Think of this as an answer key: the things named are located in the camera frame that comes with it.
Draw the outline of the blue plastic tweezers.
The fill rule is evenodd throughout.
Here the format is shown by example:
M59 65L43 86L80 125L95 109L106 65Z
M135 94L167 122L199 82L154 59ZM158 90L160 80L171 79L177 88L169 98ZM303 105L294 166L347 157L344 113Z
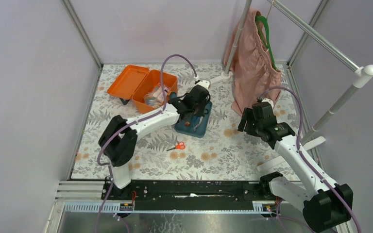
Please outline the blue plastic tweezers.
M200 124L199 124L199 127L202 128L202 129L206 129L207 127L207 123L208 123L208 115L205 115L203 117L201 117L201 121L200 121Z

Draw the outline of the black handled scissors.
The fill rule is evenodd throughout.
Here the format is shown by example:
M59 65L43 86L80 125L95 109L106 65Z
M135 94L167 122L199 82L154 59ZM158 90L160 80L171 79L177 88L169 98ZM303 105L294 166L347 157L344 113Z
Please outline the black handled scissors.
M193 123L194 123L194 126L193 126L193 131L195 132L197 130L197 128L200 126L200 124L202 123L202 120L203 120L203 116L197 116L195 117Z

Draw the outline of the blue bandage package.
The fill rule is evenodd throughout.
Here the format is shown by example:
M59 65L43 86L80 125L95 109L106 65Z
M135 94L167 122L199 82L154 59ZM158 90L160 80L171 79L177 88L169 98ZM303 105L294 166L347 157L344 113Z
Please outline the blue bandage package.
M159 102L156 98L154 98L152 93L147 93L144 96L144 102L146 105L153 107L153 108L158 108L163 104Z

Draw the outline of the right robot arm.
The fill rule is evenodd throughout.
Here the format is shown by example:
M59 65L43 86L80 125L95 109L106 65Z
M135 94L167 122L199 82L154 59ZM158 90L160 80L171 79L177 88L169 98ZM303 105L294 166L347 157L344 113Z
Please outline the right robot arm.
M312 231L321 233L351 220L353 191L328 176L307 151L298 144L295 131L287 123L278 123L268 102L257 102L245 108L238 131L260 137L275 150L296 173L299 187L279 172L260 178L259 193L263 199L279 197L302 212Z

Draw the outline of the teal tray insert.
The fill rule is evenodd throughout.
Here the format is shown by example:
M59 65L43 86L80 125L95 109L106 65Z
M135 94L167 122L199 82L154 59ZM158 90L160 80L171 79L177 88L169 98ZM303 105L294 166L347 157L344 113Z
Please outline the teal tray insert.
M212 110L212 102L210 101L204 109L204 116L191 116L186 120L181 120L174 125L174 130L177 133L190 135L197 138L204 137L209 123L209 117Z

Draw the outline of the white gauze packet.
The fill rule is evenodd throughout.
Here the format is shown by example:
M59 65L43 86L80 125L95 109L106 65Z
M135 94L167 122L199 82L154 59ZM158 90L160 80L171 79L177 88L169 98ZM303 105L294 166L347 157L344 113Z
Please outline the white gauze packet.
M158 85L153 91L153 97L156 98L159 102L164 102L164 97L170 93L170 89L164 85L164 91L162 91L161 85Z

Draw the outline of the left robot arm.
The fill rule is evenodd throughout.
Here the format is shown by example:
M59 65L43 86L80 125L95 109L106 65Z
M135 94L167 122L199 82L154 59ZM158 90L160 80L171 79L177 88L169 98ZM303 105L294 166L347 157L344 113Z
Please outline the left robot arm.
M99 138L100 153L107 156L111 167L113 194L124 200L131 194L128 163L137 142L144 136L174 125L190 117L202 117L210 102L209 81L199 81L185 95L171 98L166 105L137 117L124 119L117 115L108 123Z

